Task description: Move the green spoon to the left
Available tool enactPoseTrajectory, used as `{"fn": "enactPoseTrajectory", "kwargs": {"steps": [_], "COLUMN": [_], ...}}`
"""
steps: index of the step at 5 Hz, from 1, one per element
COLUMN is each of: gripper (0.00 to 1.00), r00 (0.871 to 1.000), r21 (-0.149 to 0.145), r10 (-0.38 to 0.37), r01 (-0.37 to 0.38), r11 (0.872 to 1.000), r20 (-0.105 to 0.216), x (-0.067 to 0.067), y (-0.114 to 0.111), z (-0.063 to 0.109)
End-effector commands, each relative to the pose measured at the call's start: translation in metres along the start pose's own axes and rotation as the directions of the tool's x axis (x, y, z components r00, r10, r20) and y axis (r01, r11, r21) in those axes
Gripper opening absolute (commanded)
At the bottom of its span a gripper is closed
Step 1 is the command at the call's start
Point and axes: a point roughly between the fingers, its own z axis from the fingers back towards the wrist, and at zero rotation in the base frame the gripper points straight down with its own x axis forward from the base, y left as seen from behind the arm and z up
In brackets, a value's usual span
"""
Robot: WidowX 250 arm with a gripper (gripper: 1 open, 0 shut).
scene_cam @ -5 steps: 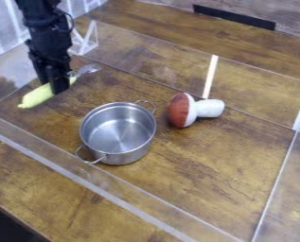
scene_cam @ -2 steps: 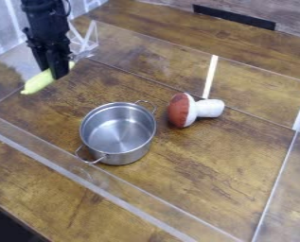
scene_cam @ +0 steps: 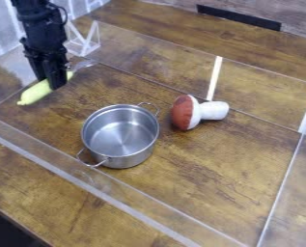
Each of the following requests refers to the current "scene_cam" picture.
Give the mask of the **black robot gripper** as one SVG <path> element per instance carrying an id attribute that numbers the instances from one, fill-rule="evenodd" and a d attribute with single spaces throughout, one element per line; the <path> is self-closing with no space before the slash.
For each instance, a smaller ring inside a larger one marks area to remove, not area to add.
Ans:
<path id="1" fill-rule="evenodd" d="M 39 81 L 48 79 L 56 90 L 67 82 L 64 21 L 60 13 L 17 14 L 25 37 L 20 39 L 24 56 Z"/>

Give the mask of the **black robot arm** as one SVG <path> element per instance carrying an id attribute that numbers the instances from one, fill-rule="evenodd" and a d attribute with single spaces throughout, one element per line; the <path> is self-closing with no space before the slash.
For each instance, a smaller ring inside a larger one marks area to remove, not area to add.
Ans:
<path id="1" fill-rule="evenodd" d="M 36 79 L 47 80 L 56 90 L 67 82 L 67 59 L 64 24 L 67 14 L 61 6 L 49 0 L 11 0 L 17 11 L 24 36 L 19 39 L 23 54 L 28 60 Z"/>

